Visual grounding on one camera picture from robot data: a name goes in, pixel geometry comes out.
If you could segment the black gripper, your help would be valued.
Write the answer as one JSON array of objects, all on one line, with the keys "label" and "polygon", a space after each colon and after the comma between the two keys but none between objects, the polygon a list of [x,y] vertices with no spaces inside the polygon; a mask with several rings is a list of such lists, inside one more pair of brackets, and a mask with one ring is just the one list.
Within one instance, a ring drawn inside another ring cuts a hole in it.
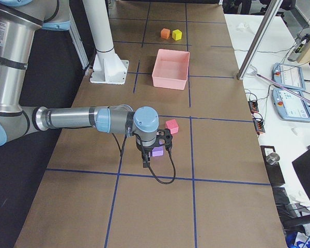
[{"label": "black gripper", "polygon": [[[172,151],[172,139],[170,129],[158,129],[155,141],[155,147],[164,146],[167,152]],[[143,168],[148,168],[150,165],[150,153],[142,153]]]}]

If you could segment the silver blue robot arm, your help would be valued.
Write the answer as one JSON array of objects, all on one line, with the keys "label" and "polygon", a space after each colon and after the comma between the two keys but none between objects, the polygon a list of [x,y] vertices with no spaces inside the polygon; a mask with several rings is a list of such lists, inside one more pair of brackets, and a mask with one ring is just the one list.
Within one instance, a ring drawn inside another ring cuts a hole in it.
[{"label": "silver blue robot arm", "polygon": [[20,106],[35,31],[69,28],[68,1],[0,1],[0,146],[37,131],[93,127],[100,132],[135,136],[143,166],[150,167],[152,150],[163,146],[171,152],[173,138],[169,129],[159,128],[158,113],[151,107]]}]

